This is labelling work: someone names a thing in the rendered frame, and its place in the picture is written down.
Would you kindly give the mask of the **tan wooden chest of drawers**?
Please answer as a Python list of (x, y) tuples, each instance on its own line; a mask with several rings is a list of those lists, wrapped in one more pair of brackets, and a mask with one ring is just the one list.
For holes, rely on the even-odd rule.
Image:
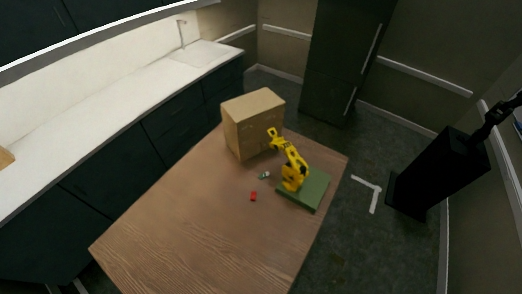
[[(262, 127), (263, 112), (266, 112), (268, 110), (271, 110), (271, 109), (278, 107), (280, 105), (283, 105), (283, 104), (284, 104), (284, 110), (283, 110), (283, 117), (281, 118), (282, 124), (283, 124), (286, 102), (283, 101), (280, 97), (278, 97), (274, 92), (272, 92), (267, 87), (247, 93), (245, 95), (236, 97), (234, 99), (225, 101), (223, 103), (220, 103), (226, 144), (240, 163), (241, 163), (240, 151), (242, 151), (248, 147), (240, 150), (239, 138), (241, 138), (243, 136), (239, 137), (239, 135), (238, 135), (238, 123), (242, 122), (244, 120), (247, 120), (251, 117), (254, 117), (258, 114), (262, 114), (261, 128), (259, 128), (259, 129), (261, 129), (261, 141), (259, 141), (260, 142), (260, 152), (262, 152), (261, 151), (262, 128), (265, 127), (265, 126)], [(282, 131), (282, 124), (281, 124), (281, 131)], [(279, 131), (280, 137), (281, 137), (281, 131)], [(277, 132), (277, 133), (279, 133), (279, 132)]]

